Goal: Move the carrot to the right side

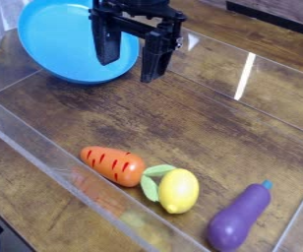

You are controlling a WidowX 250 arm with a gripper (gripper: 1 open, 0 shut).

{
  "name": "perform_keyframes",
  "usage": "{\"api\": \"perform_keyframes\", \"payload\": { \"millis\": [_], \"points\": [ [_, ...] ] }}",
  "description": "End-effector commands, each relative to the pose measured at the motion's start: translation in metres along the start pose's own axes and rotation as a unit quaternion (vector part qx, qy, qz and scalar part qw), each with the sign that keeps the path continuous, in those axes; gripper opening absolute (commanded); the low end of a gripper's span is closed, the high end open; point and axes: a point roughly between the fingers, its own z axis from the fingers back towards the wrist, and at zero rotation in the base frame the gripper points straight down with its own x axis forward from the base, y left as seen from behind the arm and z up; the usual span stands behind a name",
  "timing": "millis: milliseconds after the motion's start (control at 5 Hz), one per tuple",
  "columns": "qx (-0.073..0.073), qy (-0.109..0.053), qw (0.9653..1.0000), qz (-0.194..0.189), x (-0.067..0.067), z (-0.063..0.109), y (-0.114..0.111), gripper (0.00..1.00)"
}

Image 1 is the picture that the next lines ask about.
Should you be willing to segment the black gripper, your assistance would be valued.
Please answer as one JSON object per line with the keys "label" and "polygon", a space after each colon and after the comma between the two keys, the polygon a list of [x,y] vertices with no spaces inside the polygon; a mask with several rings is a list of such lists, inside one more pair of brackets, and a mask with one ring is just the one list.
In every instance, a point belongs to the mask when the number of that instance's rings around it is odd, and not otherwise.
{"label": "black gripper", "polygon": [[[93,0],[89,10],[97,57],[104,66],[120,57],[121,33],[143,37],[141,82],[151,83],[167,72],[174,52],[182,47],[182,26],[188,19],[171,7],[171,0]],[[133,20],[159,18],[151,27]]]}

